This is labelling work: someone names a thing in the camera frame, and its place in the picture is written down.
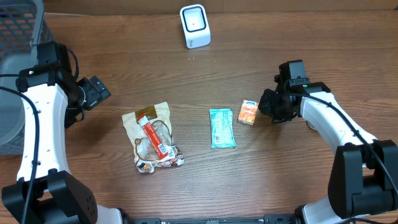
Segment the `beige snack pouch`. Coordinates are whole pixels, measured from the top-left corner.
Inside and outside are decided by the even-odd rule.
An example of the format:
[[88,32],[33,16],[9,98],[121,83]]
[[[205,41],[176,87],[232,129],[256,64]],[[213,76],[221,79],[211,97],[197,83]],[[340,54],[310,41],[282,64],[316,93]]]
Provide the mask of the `beige snack pouch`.
[[139,172],[153,173],[157,167],[184,164],[184,157],[172,134],[168,103],[124,114],[122,120],[133,146],[134,163]]

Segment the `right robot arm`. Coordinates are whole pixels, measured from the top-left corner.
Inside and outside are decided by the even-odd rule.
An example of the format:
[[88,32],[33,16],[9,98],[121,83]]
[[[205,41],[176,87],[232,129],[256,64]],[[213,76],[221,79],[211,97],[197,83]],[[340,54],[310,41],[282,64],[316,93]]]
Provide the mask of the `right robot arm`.
[[302,60],[279,65],[274,81],[259,111],[274,124],[303,118],[335,157],[327,196],[293,214],[265,215],[265,223],[368,223],[368,215],[397,210],[397,144],[378,140],[354,122],[323,82],[310,81]]

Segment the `orange small box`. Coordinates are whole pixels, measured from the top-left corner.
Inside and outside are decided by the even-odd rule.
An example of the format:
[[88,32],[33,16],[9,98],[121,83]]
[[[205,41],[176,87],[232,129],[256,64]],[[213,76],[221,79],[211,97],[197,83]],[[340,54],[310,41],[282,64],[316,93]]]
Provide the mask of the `orange small box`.
[[238,114],[238,121],[252,126],[256,119],[258,104],[256,101],[244,100]]

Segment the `teal tissue packet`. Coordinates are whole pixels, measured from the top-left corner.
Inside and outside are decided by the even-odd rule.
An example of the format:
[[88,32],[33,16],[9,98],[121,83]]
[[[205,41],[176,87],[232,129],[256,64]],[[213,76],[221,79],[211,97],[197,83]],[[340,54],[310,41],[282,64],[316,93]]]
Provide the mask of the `teal tissue packet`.
[[231,109],[209,109],[211,123],[211,148],[236,147]]

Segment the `green lid jar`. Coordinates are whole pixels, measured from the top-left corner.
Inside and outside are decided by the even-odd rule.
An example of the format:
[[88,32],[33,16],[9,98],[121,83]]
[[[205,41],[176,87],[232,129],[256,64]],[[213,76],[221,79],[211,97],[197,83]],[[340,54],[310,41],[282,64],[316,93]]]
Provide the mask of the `green lid jar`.
[[313,125],[311,122],[309,122],[309,121],[306,120],[306,124],[307,124],[307,126],[308,126],[310,129],[312,129],[312,130],[314,130],[314,131],[318,131],[318,130],[314,127],[314,125]]

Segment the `red stick packet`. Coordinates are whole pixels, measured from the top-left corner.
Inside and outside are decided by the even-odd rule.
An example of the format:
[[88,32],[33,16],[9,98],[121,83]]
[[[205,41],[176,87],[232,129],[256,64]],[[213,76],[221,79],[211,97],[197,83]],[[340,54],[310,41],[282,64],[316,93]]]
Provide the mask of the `red stick packet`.
[[142,114],[139,117],[138,123],[145,132],[145,134],[147,135],[147,137],[149,138],[158,158],[159,159],[166,158],[169,153],[166,150],[165,146],[162,144],[162,141],[158,137],[157,133],[155,132],[155,129],[153,128],[153,126],[151,125],[145,114]]

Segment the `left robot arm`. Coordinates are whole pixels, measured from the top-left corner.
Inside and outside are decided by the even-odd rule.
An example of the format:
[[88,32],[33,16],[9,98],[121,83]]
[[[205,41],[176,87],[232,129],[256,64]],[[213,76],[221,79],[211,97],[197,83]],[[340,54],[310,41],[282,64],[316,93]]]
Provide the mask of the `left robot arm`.
[[38,64],[16,75],[13,94],[24,105],[24,152],[17,182],[2,188],[2,202],[19,223],[128,223],[124,210],[98,205],[70,173],[65,130],[111,95],[98,77],[79,78],[70,54],[57,42],[39,44]]

